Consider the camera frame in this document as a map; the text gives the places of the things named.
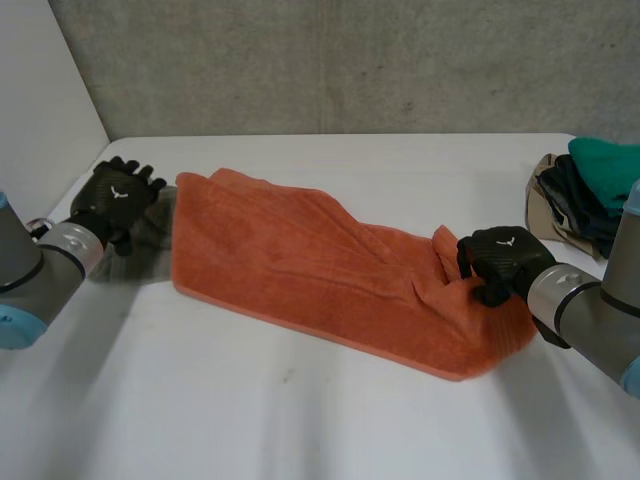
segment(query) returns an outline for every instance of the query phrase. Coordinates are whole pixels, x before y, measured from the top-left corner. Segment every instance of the wall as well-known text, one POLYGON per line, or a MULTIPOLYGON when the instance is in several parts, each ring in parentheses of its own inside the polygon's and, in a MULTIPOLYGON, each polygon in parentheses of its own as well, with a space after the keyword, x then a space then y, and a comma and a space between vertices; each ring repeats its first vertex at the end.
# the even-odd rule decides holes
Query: wall
POLYGON ((640 141, 637 0, 50 0, 112 139, 640 141))
POLYGON ((108 141, 46 0, 0 0, 0 189, 45 216, 108 141))

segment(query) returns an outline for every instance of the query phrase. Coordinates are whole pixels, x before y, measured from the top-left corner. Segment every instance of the dark blue cloth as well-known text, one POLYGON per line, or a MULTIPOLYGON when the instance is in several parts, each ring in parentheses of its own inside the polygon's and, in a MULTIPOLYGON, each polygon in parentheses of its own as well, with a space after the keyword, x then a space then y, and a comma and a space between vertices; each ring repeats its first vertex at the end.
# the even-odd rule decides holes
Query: dark blue cloth
POLYGON ((580 238, 593 242, 602 256, 609 258, 620 216, 610 217, 582 180, 570 155, 560 155, 555 166, 538 177, 538 184, 558 223, 567 219, 580 238))

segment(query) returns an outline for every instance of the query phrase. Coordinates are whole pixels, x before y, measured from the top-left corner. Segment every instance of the folded clothes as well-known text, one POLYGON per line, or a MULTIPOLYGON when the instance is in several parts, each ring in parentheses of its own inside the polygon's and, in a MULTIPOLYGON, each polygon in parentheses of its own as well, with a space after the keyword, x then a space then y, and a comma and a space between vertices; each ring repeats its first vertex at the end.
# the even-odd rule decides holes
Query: folded clothes
POLYGON ((597 138, 575 138, 569 153, 580 176, 610 216, 622 206, 640 178, 640 145, 616 145, 597 138))
POLYGON ((594 243, 608 258, 620 217, 607 210, 584 183, 570 155, 556 158, 555 165, 538 176, 538 184, 561 229, 594 243))
POLYGON ((109 244, 89 279, 97 283, 138 284, 169 280, 175 202, 176 188, 163 188, 156 203, 131 228, 131 255, 120 257, 109 244))
POLYGON ((457 239, 356 221, 318 190, 222 169, 178 176, 176 289, 255 318, 462 380, 535 335, 524 302, 477 302, 457 239))
POLYGON ((586 254, 600 258, 600 253, 592 242, 582 239, 565 228, 568 221, 552 205, 538 185, 538 178, 542 172, 555 166, 557 157, 553 154, 545 155, 533 171, 526 188, 525 220, 529 231, 540 240, 555 240, 564 242, 582 250, 586 254))

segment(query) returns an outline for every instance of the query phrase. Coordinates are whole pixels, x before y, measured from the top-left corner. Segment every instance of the beige fabric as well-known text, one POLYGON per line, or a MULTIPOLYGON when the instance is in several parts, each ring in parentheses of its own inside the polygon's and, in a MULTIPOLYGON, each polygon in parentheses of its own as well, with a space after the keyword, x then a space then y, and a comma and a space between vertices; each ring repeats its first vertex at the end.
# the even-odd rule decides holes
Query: beige fabric
POLYGON ((548 168, 553 167, 556 158, 556 155, 551 153, 545 155, 531 174, 526 189, 527 211, 525 221, 527 228, 540 240, 555 240, 568 243, 593 258, 599 258, 600 253, 596 247, 591 242, 575 235, 569 228, 566 219, 561 223, 555 221, 551 207, 538 185, 538 176, 548 168))

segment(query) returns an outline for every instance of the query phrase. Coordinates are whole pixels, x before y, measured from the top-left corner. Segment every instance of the stack of clothes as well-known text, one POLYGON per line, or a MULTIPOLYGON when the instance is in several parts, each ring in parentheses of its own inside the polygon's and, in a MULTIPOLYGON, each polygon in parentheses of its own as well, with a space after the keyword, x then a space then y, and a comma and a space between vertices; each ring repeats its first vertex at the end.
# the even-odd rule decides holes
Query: stack of clothes
POLYGON ((546 155, 527 187, 527 227, 538 238, 609 258, 622 207, 640 178, 640 146, 576 138, 546 155))

